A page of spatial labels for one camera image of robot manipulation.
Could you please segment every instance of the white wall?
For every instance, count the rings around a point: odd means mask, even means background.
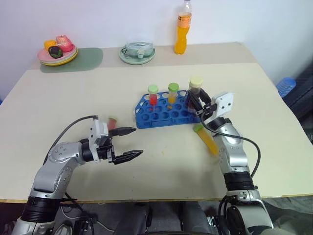
[[[145,30],[156,45],[173,45],[181,4],[182,0],[2,0],[0,98],[30,67],[43,42],[56,35],[66,34],[78,47],[121,47],[130,32]],[[192,6],[188,43],[244,42],[274,83],[296,76],[312,58],[312,0],[192,0]]]

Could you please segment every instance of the green plate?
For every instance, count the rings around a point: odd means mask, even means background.
[[[130,64],[130,65],[142,65],[142,64],[145,64],[147,62],[149,62],[150,60],[153,59],[153,57],[155,56],[156,54],[156,49],[153,48],[153,51],[152,51],[152,54],[148,57],[143,57],[142,59],[139,59],[139,58],[127,58],[124,53],[122,52],[122,49],[119,51],[119,58],[121,58],[122,61],[124,61],[125,63],[127,64]]]
[[[76,58],[72,61],[59,66],[41,64],[40,70],[45,73],[87,71],[98,67],[102,59],[103,52],[100,48],[79,48]]]

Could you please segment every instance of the red liquid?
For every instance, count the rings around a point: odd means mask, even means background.
[[[150,94],[149,102],[151,105],[157,105],[157,94]]]

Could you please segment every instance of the pink plate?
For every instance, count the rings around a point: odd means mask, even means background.
[[[58,59],[54,59],[49,53],[45,50],[45,48],[41,49],[37,57],[42,62],[57,62],[59,60],[64,60],[65,58],[70,58],[76,51],[76,46],[74,45],[73,49],[69,52],[63,52],[63,56]]]

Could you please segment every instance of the green mat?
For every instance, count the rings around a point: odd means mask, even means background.
[[[41,64],[41,72],[75,72],[87,71],[98,67],[103,59],[103,52],[100,48],[79,48],[75,59],[59,66],[47,66]]]

